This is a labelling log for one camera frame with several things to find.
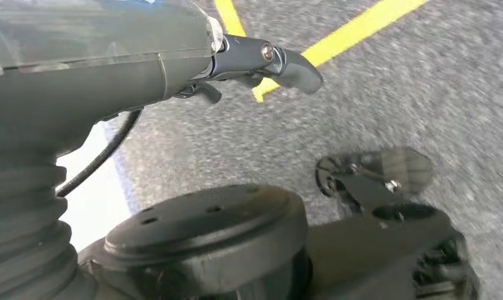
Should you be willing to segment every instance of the gray pavement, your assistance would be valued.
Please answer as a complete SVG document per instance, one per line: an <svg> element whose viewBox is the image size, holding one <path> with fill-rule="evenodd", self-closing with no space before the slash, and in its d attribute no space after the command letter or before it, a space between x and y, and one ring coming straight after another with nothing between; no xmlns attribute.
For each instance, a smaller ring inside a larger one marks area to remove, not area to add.
<svg viewBox="0 0 503 300"><path fill-rule="evenodd" d="M374 2L235 4L248 36L302 51ZM503 0L431 0L320 70L326 85L312 96L278 89L257 104L224 83L216 106L172 99L147 108L120 152L140 206L265 182L299 193L310 222L325 223L341 216L315 185L320 157L413 146L437 169L420 200L467 236L484 299L503 299Z"/></svg>

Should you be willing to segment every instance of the white surface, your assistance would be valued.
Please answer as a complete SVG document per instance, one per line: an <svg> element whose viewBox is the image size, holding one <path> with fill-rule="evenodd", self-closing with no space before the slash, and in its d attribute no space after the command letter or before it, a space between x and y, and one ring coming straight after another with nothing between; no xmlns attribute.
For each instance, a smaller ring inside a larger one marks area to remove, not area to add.
<svg viewBox="0 0 503 300"><path fill-rule="evenodd" d="M81 149L58 160L58 165L67 168L67 180L82 171L106 144L104 126L99 123ZM102 238L131 215L113 157L69 194L67 201L69 207L60 220L71 225L71 244L77 251Z"/></svg>

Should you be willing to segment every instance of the black cable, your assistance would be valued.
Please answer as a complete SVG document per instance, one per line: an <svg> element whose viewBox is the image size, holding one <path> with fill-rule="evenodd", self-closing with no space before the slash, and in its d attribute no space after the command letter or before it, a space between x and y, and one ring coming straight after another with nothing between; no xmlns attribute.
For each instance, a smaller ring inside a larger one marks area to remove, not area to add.
<svg viewBox="0 0 503 300"><path fill-rule="evenodd" d="M122 144L125 138L128 136L132 128L135 126L137 120L141 116L141 110L133 111L128 114L128 117L119 132L113 137L111 142L100 152L100 154L93 159L91 163L87 165L78 175L76 175L71 181L66 183L62 188L58 190L56 195L58 197L65 197L74 189L78 188L89 176L91 176L97 169L107 161L108 158L117 150L117 148Z"/></svg>

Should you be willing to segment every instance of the parking line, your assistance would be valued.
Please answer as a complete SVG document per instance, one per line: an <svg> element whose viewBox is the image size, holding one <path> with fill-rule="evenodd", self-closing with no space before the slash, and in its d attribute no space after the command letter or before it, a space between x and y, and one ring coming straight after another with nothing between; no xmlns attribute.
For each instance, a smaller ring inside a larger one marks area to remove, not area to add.
<svg viewBox="0 0 503 300"><path fill-rule="evenodd" d="M238 13L234 8L233 2L231 0L214 0L214 5L220 14L227 33L245 37L246 32L238 18Z"/></svg>
<svg viewBox="0 0 503 300"><path fill-rule="evenodd" d="M358 17L311 46L302 55L312 65L318 67L426 2L427 0L381 0ZM257 102L261 103L264 101L266 93L278 87L279 85L273 80L265 78L260 85L253 89L253 95L257 99Z"/></svg>

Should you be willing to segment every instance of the gray plastic housing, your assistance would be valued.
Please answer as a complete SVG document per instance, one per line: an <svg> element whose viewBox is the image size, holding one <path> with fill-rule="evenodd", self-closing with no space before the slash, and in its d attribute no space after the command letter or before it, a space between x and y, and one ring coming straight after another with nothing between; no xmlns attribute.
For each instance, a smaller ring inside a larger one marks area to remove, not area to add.
<svg viewBox="0 0 503 300"><path fill-rule="evenodd" d="M219 31L187 0L2 0L0 72L208 57Z"/></svg>
<svg viewBox="0 0 503 300"><path fill-rule="evenodd" d="M204 22L186 19L188 12L174 14L160 29L172 37L168 43L194 45L208 35ZM82 146L99 120L172 97L211 62L210 56L158 57L2 69L0 299L130 299L79 269L70 227L58 221L67 201L56 197L66 179L56 159Z"/></svg>

